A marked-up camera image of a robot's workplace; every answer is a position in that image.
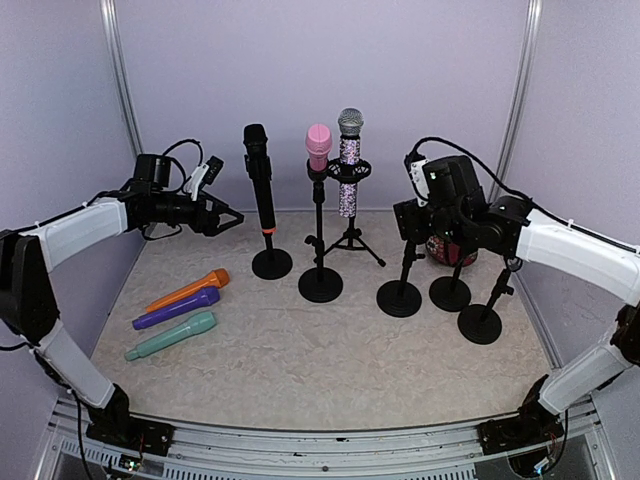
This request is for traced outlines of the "orange toy microphone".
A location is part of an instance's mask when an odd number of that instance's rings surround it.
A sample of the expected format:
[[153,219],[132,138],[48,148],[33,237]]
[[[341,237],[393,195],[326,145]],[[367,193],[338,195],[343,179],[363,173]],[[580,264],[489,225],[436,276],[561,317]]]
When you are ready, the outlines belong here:
[[145,309],[146,313],[154,312],[160,308],[171,305],[190,295],[195,294],[205,287],[223,288],[230,282],[230,275],[224,268],[212,270],[199,280],[196,280],[174,292],[171,292],[148,305]]

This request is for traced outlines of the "short black microphone stand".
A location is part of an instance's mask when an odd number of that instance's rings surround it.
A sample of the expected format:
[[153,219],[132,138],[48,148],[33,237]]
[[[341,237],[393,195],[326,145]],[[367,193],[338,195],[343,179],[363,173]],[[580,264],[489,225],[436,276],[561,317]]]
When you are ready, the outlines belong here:
[[460,279],[463,266],[464,256],[457,261],[451,276],[439,277],[431,283],[429,298],[437,308],[446,312],[460,312],[470,304],[471,291]]

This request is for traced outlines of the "purple toy microphone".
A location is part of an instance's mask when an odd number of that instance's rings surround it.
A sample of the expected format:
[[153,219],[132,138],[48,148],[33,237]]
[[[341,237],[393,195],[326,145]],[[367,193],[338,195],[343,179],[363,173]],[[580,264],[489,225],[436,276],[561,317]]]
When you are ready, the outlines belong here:
[[196,309],[209,307],[219,300],[220,293],[217,287],[204,287],[184,299],[141,315],[132,321],[132,327],[135,330],[147,329]]

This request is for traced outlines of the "mint green toy microphone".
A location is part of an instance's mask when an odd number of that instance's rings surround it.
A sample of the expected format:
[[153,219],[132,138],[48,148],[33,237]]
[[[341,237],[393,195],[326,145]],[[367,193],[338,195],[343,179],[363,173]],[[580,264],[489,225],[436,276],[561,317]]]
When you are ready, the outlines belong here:
[[217,319],[211,312],[203,312],[190,316],[178,326],[151,337],[135,348],[126,352],[124,358],[131,362],[148,357],[191,337],[203,334],[217,325]]

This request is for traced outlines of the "pink toy microphone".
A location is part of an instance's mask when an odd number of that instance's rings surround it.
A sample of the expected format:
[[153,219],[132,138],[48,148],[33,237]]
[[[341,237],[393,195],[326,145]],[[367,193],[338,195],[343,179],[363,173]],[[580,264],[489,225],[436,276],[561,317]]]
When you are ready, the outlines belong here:
[[328,156],[332,149],[330,129],[320,123],[312,125],[306,134],[305,146],[309,155],[310,169],[321,172],[327,168]]

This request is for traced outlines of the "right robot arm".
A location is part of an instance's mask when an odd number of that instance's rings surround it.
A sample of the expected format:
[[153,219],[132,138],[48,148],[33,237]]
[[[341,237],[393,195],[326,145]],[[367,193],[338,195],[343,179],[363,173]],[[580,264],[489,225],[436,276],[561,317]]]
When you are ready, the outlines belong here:
[[524,193],[507,188],[486,201],[475,169],[483,163],[464,148],[429,160],[413,147],[404,167],[414,199],[394,207],[406,251],[431,236],[466,257],[480,249],[507,265],[554,268],[591,283],[624,303],[606,336],[565,366],[534,383],[516,415],[479,424],[486,455],[549,441],[568,432],[568,409],[639,363],[639,249],[564,220]]

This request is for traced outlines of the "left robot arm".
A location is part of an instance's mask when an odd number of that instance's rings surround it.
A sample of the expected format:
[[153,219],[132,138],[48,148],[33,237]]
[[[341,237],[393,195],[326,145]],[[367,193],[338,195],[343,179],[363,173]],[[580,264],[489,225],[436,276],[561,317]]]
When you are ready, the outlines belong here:
[[138,155],[131,178],[116,190],[101,191],[72,210],[1,233],[2,321],[52,381],[87,411],[88,437],[125,449],[166,450],[172,428],[131,415],[125,391],[98,369],[67,330],[64,309],[72,294],[88,293],[80,284],[88,279],[88,268],[77,274],[71,269],[96,245],[155,224],[215,237],[243,222],[241,213],[205,190],[222,170],[223,160],[201,158],[171,188],[170,171],[177,163],[173,150]]

